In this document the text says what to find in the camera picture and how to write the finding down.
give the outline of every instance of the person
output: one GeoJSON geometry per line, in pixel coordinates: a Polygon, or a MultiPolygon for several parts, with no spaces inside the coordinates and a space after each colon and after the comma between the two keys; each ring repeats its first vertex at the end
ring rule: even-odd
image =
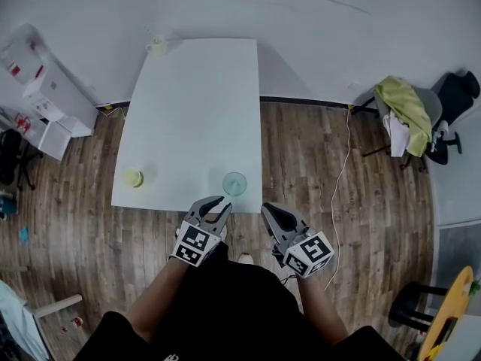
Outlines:
{"type": "Polygon", "coordinates": [[[361,348],[398,359],[370,327],[349,336],[318,277],[297,277],[302,314],[279,278],[252,263],[229,261],[223,242],[197,268],[171,257],[125,316],[104,315],[75,359],[343,359],[361,348]]]}

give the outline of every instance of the stool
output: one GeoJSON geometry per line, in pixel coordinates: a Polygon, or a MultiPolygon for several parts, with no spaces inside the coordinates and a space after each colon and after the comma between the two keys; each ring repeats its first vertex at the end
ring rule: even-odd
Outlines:
{"type": "Polygon", "coordinates": [[[389,325],[393,328],[406,325],[421,332],[427,332],[434,317],[416,310],[421,293],[445,296],[447,292],[448,289],[442,287],[425,286],[417,282],[409,283],[403,287],[391,305],[391,310],[389,310],[389,325]]]}

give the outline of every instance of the wooden floor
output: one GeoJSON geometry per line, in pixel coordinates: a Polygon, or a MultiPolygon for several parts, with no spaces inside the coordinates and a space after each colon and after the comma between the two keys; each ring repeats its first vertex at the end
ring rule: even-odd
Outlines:
{"type": "MultiPolygon", "coordinates": [[[[336,248],[331,196],[347,152],[346,111],[262,103],[261,112],[264,200],[297,208],[336,248]]],[[[171,253],[183,218],[110,206],[123,122],[119,111],[99,117],[95,135],[73,139],[62,162],[49,157],[36,162],[36,191],[17,194],[18,216],[0,224],[0,266],[31,269],[0,278],[28,303],[37,307],[83,295],[83,304],[43,319],[57,359],[72,359],[103,313],[125,311],[142,293],[171,253]],[[18,239],[24,226],[27,244],[18,239]],[[68,323],[76,315],[84,319],[83,331],[68,323]],[[61,326],[67,333],[61,334],[61,326]]],[[[403,285],[430,279],[428,175],[420,174],[416,163],[401,171],[400,160],[384,153],[362,158],[383,145],[381,122],[360,113],[349,123],[352,154],[334,198],[340,270],[328,294],[350,331],[372,325],[402,352],[416,331],[390,328],[386,315],[403,285]]],[[[259,215],[232,215],[226,241],[232,259],[248,252],[280,278],[289,274],[271,256],[272,241],[259,215]]],[[[335,263],[334,258],[320,272],[324,282],[335,263]]],[[[287,287],[298,297],[294,280],[287,287]]]]}

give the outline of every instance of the white cloth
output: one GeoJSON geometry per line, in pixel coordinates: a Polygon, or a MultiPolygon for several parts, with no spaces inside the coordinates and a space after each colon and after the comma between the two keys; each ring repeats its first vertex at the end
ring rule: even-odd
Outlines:
{"type": "Polygon", "coordinates": [[[409,145],[409,127],[392,110],[384,116],[383,125],[391,138],[391,156],[403,156],[409,145]]]}
{"type": "Polygon", "coordinates": [[[37,361],[48,360],[48,352],[32,312],[26,307],[26,302],[2,281],[0,281],[0,311],[15,342],[37,361]]]}

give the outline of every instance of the yellow cup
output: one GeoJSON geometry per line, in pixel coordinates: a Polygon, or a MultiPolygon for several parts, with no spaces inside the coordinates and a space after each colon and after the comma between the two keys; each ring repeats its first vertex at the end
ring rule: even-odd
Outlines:
{"type": "Polygon", "coordinates": [[[136,168],[129,167],[123,172],[123,183],[129,187],[140,187],[144,182],[144,175],[136,168]]]}

